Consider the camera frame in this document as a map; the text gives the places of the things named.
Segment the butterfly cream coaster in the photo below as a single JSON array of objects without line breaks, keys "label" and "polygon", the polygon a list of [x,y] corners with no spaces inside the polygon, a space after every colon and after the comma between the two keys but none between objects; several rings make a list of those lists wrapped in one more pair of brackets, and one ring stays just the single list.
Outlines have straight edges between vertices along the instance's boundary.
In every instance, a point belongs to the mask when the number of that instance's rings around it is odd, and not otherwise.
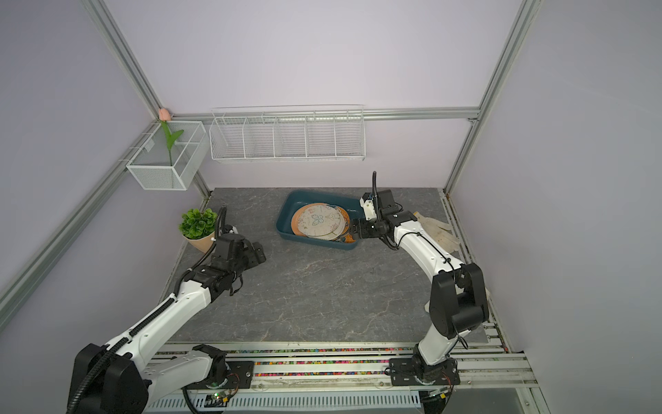
[{"label": "butterfly cream coaster", "polygon": [[333,241],[340,237],[347,225],[341,210],[323,203],[300,208],[291,219],[292,231],[297,236]]}]

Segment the orange round coaster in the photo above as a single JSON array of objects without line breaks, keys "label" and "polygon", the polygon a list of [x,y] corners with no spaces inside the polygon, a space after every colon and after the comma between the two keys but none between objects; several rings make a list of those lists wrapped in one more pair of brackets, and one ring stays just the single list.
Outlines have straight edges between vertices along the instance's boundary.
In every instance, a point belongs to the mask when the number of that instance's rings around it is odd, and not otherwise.
[{"label": "orange round coaster", "polygon": [[309,204],[300,208],[291,219],[295,235],[306,237],[327,236],[332,231],[333,221],[327,222],[329,213],[325,204]]}]

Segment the teal plastic storage box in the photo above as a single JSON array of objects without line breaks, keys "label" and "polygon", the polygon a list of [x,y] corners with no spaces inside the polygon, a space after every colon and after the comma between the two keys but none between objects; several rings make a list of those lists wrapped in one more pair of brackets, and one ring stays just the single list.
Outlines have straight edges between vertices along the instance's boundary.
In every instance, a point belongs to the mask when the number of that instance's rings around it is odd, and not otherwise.
[{"label": "teal plastic storage box", "polygon": [[[348,219],[348,227],[345,234],[334,241],[318,240],[294,234],[291,228],[291,219],[294,214],[305,205],[317,203],[332,205],[342,209],[345,217]],[[353,219],[363,217],[363,215],[364,213],[360,208],[360,203],[355,198],[348,198],[335,193],[323,193],[322,191],[296,190],[286,198],[276,222],[276,229],[281,237],[288,241],[324,248],[352,250],[359,245],[359,242],[351,236],[349,232],[350,224]]]}]

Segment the alpaca cream coaster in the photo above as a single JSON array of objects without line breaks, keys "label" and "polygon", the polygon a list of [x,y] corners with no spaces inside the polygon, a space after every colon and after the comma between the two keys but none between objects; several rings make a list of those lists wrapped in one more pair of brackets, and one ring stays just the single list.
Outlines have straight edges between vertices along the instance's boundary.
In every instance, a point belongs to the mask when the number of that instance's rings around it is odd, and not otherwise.
[{"label": "alpaca cream coaster", "polygon": [[345,217],[342,209],[328,205],[329,213],[327,215],[327,222],[333,221],[332,231],[327,236],[312,237],[324,241],[334,241],[346,233],[348,227],[348,219]]}]

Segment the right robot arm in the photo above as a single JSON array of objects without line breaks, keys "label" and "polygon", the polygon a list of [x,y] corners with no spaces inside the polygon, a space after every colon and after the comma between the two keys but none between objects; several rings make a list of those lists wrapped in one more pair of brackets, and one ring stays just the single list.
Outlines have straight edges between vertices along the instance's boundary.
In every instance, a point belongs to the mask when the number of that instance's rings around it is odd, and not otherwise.
[{"label": "right robot arm", "polygon": [[429,382],[448,366],[451,351],[464,336],[489,319],[484,274],[477,264],[466,264],[434,241],[415,215],[395,201],[392,191],[379,191],[375,172],[371,191],[360,205],[364,217],[353,220],[353,236],[403,250],[429,277],[431,326],[412,357],[417,378]]}]

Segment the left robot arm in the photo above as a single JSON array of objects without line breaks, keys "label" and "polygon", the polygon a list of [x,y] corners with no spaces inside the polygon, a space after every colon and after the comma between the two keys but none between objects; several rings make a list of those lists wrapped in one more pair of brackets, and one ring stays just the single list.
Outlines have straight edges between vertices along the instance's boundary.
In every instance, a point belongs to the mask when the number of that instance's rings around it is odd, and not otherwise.
[{"label": "left robot arm", "polygon": [[153,369],[148,363],[190,319],[223,294],[234,296],[243,287],[246,270],[265,262],[260,243],[251,243],[226,222],[220,208],[212,245],[180,277],[173,292],[137,324],[103,345],[89,344],[76,356],[67,401],[69,413],[142,413],[151,403],[176,390],[184,393],[191,412],[188,388],[203,384],[227,388],[229,401],[246,378],[232,370],[226,352],[200,344],[182,357]]}]

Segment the green potted plant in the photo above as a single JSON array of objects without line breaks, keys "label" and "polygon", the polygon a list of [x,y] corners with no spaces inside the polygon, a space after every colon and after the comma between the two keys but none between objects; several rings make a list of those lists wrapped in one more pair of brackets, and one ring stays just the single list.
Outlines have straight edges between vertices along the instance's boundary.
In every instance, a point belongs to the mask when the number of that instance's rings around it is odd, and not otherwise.
[{"label": "green potted plant", "polygon": [[191,209],[182,215],[179,231],[191,246],[206,253],[215,237],[217,213],[213,210]]}]

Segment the white work glove far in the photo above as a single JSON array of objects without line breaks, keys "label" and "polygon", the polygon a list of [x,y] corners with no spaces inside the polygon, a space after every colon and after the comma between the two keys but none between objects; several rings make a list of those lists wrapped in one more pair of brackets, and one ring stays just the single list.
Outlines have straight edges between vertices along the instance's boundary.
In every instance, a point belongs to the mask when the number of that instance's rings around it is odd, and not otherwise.
[{"label": "white work glove far", "polygon": [[418,211],[414,213],[423,229],[441,246],[446,252],[454,253],[460,251],[460,240],[453,234],[450,224],[441,222],[432,217],[425,217]]}]

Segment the pink artificial tulip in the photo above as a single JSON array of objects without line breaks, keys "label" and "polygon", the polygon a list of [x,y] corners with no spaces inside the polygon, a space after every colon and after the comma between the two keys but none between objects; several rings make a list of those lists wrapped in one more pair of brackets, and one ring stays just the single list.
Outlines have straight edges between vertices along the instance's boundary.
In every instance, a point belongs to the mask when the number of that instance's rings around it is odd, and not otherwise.
[{"label": "pink artificial tulip", "polygon": [[169,122],[172,121],[172,115],[169,112],[169,110],[165,108],[160,108],[158,111],[158,115],[160,120],[160,127],[165,136],[165,141],[166,141],[165,144],[167,145],[169,164],[172,167],[173,166],[172,148],[175,142],[182,136],[182,134],[184,134],[184,131],[182,129],[176,131],[171,130]]}]

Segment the white mesh wall basket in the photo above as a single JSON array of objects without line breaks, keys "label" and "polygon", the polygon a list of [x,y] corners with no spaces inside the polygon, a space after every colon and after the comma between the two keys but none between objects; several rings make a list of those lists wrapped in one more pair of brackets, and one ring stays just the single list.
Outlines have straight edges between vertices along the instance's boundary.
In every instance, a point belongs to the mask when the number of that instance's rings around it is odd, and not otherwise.
[{"label": "white mesh wall basket", "polygon": [[169,122],[176,140],[157,126],[129,159],[127,168],[144,190],[185,191],[210,151],[210,138],[202,122]]}]

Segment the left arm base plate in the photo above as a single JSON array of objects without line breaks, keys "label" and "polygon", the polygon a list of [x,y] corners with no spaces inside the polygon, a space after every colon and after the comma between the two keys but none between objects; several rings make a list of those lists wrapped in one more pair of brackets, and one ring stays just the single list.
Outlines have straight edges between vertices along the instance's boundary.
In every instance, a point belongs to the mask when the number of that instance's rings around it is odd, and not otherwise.
[{"label": "left arm base plate", "polygon": [[248,389],[253,381],[255,369],[254,361],[230,361],[226,362],[222,373],[224,376],[210,376],[187,386],[190,390],[218,390],[218,389]]}]

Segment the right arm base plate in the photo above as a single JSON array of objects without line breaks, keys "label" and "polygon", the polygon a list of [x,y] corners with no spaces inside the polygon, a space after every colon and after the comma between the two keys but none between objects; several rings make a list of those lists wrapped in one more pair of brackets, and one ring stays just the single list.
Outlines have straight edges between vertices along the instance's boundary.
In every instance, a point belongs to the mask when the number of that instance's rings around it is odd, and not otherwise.
[{"label": "right arm base plate", "polygon": [[393,386],[457,386],[460,384],[457,361],[447,358],[436,365],[428,365],[419,355],[392,358],[384,370]]}]

